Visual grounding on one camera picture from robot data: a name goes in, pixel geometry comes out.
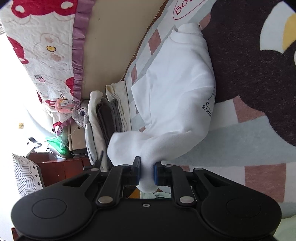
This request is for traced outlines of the dark grey folded garment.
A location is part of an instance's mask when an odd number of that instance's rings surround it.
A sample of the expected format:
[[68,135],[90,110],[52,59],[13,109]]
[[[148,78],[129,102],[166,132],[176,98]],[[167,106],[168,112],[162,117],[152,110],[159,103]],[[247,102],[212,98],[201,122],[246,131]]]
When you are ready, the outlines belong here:
[[106,146],[108,146],[110,139],[115,132],[123,132],[123,124],[117,100],[113,99],[109,102],[106,98],[102,97],[101,101],[96,106],[96,114],[103,138]]

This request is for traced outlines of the grey plush toy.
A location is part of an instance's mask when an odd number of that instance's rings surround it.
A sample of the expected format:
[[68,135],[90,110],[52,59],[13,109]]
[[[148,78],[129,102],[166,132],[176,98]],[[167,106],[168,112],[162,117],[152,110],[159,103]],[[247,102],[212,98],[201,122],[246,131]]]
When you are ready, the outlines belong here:
[[83,100],[80,104],[67,99],[57,99],[55,102],[55,110],[63,114],[71,114],[75,123],[85,128],[88,122],[88,103],[89,100]]

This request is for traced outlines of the white red quilted cover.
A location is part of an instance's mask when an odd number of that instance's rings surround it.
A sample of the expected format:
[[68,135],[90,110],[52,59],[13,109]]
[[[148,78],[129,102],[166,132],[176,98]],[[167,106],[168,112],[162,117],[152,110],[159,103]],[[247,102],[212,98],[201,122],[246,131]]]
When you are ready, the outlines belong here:
[[84,43],[94,1],[6,1],[1,23],[59,134],[81,102]]

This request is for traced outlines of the checkered pink grey blanket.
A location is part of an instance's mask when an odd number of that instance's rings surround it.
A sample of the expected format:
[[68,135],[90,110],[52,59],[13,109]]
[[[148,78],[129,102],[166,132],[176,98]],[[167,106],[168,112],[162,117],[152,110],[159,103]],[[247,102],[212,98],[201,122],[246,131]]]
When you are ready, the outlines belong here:
[[146,72],[173,28],[198,22],[216,78],[207,137],[174,160],[240,182],[295,215],[295,1],[166,1],[125,80]]

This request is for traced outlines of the cream knitted folded garment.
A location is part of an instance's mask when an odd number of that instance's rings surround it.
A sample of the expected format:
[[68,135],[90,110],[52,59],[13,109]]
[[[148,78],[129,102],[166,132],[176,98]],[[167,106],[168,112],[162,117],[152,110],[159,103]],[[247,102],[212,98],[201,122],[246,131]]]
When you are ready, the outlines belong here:
[[96,114],[96,106],[103,97],[100,91],[92,91],[88,103],[88,122],[85,126],[85,141],[90,164],[102,172],[109,171],[112,163],[107,157],[107,147]]

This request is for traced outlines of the beige headboard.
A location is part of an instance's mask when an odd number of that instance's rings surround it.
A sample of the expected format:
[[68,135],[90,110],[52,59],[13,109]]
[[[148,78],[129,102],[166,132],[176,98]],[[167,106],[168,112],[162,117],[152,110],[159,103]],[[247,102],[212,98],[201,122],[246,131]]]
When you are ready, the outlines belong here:
[[96,1],[84,43],[82,98],[125,72],[164,1]]

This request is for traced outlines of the beige box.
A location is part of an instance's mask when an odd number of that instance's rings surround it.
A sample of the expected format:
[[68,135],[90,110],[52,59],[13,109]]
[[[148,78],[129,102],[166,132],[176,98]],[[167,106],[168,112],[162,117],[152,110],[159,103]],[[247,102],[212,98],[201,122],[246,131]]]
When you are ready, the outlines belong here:
[[85,142],[85,129],[77,125],[76,123],[71,123],[68,126],[68,142],[69,150],[75,151],[86,148]]

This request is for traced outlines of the green plastic bag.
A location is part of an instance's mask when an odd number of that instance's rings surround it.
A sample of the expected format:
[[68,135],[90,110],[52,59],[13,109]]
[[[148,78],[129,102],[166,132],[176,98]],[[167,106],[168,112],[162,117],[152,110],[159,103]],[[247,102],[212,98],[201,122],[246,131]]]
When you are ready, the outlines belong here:
[[45,143],[52,153],[61,158],[69,159],[74,157],[74,154],[69,150],[67,135],[49,138]]

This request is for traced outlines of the brown wooden cabinet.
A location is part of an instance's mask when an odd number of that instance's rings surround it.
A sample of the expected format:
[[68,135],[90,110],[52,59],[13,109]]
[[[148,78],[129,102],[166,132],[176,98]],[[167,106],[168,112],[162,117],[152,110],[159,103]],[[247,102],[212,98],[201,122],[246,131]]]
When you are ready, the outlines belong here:
[[45,187],[76,176],[83,172],[83,167],[90,165],[86,156],[50,160],[44,154],[34,154],[29,160],[40,166]]

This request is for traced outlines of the patterned paper bag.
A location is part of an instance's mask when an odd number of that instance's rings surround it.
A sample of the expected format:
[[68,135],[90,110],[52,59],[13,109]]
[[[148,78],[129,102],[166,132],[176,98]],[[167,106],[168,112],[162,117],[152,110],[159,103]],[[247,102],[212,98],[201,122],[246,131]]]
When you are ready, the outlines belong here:
[[12,154],[12,158],[21,198],[45,187],[40,166],[24,156]]

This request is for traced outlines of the white sweatshirt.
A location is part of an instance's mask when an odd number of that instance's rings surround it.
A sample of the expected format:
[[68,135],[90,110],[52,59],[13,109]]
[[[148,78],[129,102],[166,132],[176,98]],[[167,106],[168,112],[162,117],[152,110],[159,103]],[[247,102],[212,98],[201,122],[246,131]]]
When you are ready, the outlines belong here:
[[155,192],[154,164],[184,155],[209,131],[215,77],[200,27],[173,29],[131,90],[145,129],[114,133],[107,154],[115,166],[140,157],[138,188]]

